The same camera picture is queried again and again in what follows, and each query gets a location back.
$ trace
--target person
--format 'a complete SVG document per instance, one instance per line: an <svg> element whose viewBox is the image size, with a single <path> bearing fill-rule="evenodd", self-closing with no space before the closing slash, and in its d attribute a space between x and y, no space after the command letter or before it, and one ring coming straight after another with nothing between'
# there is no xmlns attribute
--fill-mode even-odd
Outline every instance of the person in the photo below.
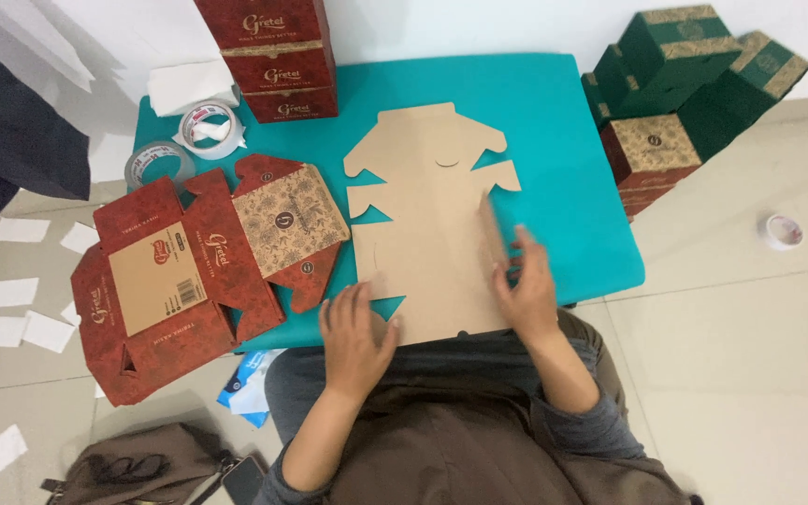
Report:
<svg viewBox="0 0 808 505"><path fill-rule="evenodd" d="M600 333L557 309L544 247L516 235L493 276L511 331L398 349L394 318L373 336L368 283L324 302L324 347L267 371L284 448L256 504L690 502L629 430Z"/></svg>

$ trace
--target roll of tape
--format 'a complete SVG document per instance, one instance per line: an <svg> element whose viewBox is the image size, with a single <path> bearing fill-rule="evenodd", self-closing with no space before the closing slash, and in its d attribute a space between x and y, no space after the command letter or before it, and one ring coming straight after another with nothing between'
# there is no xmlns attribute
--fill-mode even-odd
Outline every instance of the roll of tape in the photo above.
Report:
<svg viewBox="0 0 808 505"><path fill-rule="evenodd" d="M759 223L759 236L772 249L787 251L802 243L802 228L790 217L775 214Z"/></svg>
<svg viewBox="0 0 808 505"><path fill-rule="evenodd" d="M205 121L211 116L223 115L229 118L230 130L226 137L216 145L211 147L196 147L194 129L197 124ZM219 160L235 151L236 147L244 146L242 134L245 127L241 126L239 118L225 104L218 101L202 101L197 103L192 110L186 112L180 121L180 139L183 146L193 155L206 160Z"/></svg>
<svg viewBox="0 0 808 505"><path fill-rule="evenodd" d="M127 166L124 168L124 179L127 180L129 189L141 188L142 174L145 172L145 168L150 166L154 160L163 156L178 156L180 158L180 169L173 177L173 185L176 186L177 192L181 192L183 190L182 184L187 179L195 176L195 163L178 144L165 141L143 145L129 157Z"/></svg>

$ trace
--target teal table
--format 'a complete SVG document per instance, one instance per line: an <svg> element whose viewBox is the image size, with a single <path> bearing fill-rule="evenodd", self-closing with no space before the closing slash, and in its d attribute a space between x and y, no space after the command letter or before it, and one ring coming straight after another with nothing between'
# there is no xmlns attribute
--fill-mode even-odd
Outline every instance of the teal table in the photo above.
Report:
<svg viewBox="0 0 808 505"><path fill-rule="evenodd" d="M644 263L572 56L532 53L370 63L341 66L338 79L338 118L259 125L242 103L235 112L247 128L248 148L216 161L193 155L196 171L220 167L234 188L238 179L233 164L252 153L313 163L347 216L346 187L380 182L368 173L348 178L342 166L342 158L376 124L376 113L452 101L460 114L506 135L506 151L486 152L477 166L513 160L522 191L497 188L492 201L505 239L512 239L513 224L523 223L548 247L560 304L644 282ZM158 118L148 97L142 98L136 148L170 139L179 122L180 116ZM388 219L370 209L350 223L383 220ZM355 281L354 249L348 242L341 249L328 296ZM280 288L278 294L288 321L240 350L320 345L316 310L295 314L288 308L291 293ZM388 318L398 303L400 299L377 300L374 309Z"/></svg>

